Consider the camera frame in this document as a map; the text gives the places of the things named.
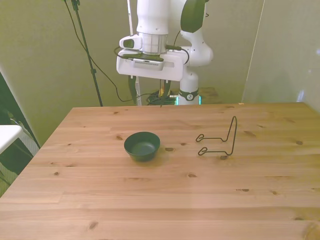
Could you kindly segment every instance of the beige wall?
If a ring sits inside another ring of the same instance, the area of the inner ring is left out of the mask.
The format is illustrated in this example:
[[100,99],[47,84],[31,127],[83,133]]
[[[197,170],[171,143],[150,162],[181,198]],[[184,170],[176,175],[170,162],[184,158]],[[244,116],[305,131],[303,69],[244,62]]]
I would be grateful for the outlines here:
[[[208,4],[204,34],[215,59],[198,70],[200,86],[216,87],[226,103],[241,100],[262,5],[263,0]],[[129,33],[127,1],[81,0],[80,15],[92,57],[128,99],[127,78],[117,74],[113,54],[119,39]],[[62,0],[0,1],[0,69],[41,144],[71,108],[99,105],[86,53]],[[121,105],[108,80],[101,73],[97,79],[104,105]],[[141,91],[148,93],[158,84],[142,79]]]
[[320,2],[265,0],[243,100],[320,111]]

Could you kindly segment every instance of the white shelf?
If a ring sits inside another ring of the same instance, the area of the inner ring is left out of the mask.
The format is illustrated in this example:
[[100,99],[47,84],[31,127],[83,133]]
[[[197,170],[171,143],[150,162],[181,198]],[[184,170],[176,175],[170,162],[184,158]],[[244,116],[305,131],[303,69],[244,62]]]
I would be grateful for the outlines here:
[[0,154],[7,149],[23,130],[17,125],[0,125]]

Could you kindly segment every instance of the wire holder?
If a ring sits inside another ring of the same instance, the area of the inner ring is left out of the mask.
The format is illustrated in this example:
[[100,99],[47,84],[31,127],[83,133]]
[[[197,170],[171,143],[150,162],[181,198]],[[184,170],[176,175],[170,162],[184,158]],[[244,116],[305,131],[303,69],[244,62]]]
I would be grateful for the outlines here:
[[208,154],[208,153],[224,153],[227,156],[231,156],[234,153],[235,143],[236,143],[236,136],[237,136],[237,129],[238,129],[238,119],[237,119],[236,116],[234,116],[232,118],[232,121],[231,121],[231,124],[230,124],[230,128],[229,128],[229,132],[228,132],[228,135],[227,135],[225,140],[222,139],[221,137],[205,137],[204,134],[200,134],[195,140],[197,143],[200,143],[202,140],[217,140],[217,139],[219,139],[222,142],[226,143],[229,140],[229,136],[230,136],[230,133],[231,133],[232,126],[234,125],[234,122],[235,122],[235,129],[234,129],[234,137],[233,137],[233,144],[232,144],[231,153],[227,153],[226,151],[209,151],[207,147],[203,147],[198,152],[198,155],[199,156],[203,156],[203,155]]

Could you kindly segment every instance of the bowl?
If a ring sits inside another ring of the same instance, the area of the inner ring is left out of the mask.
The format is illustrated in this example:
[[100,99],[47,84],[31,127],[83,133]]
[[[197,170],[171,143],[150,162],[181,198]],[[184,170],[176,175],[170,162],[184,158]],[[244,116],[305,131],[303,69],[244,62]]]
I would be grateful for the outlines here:
[[124,142],[124,149],[138,162],[152,160],[160,147],[160,138],[152,132],[137,132]]

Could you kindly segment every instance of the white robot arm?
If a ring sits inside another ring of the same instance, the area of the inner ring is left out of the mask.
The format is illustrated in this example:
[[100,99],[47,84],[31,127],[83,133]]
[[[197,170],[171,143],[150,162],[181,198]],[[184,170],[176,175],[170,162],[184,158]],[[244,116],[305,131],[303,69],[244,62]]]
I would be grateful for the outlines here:
[[[202,32],[208,1],[138,0],[137,34],[120,40],[118,73],[178,81],[179,103],[199,104],[198,76],[189,67],[206,66],[214,57]],[[169,46],[169,25],[181,29],[191,46]]]

